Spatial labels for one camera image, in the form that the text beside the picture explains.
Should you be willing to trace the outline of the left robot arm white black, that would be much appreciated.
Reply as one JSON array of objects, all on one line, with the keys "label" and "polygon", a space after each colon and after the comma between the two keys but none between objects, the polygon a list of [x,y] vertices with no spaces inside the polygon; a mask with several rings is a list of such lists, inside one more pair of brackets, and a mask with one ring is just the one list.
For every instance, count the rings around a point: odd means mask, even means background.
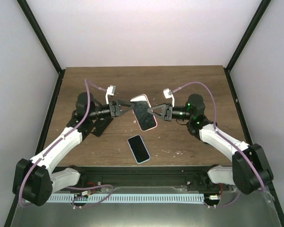
[{"label": "left robot arm white black", "polygon": [[43,151],[29,160],[18,161],[15,170],[13,193],[21,206],[26,200],[42,206],[50,196],[72,186],[77,191],[87,187],[87,179],[75,166],[54,172],[60,161],[87,136],[101,136],[116,117],[132,110],[134,103],[122,100],[102,105],[90,92],[78,95],[76,109],[62,133]]}]

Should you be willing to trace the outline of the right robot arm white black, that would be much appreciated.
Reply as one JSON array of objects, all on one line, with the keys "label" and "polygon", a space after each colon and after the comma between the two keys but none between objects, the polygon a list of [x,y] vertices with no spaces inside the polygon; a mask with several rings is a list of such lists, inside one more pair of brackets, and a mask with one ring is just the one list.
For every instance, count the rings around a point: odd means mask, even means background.
[{"label": "right robot arm white black", "polygon": [[204,100],[198,94],[190,95],[184,106],[164,103],[148,109],[148,113],[164,121],[186,120],[187,130],[192,136],[214,147],[231,161],[231,166],[214,166],[201,178],[205,190],[210,191],[222,183],[234,185],[248,195],[272,182],[274,175],[263,148],[221,131],[208,120],[204,111]]}]

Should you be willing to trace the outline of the pink phone case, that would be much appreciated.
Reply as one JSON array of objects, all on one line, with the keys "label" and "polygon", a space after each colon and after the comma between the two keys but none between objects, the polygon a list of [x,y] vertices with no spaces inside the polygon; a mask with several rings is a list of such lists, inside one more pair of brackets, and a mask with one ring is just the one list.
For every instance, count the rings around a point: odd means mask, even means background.
[{"label": "pink phone case", "polygon": [[135,101],[147,101],[149,104],[149,107],[151,107],[150,102],[145,94],[141,94],[139,96],[133,97],[130,102],[135,102]]}]

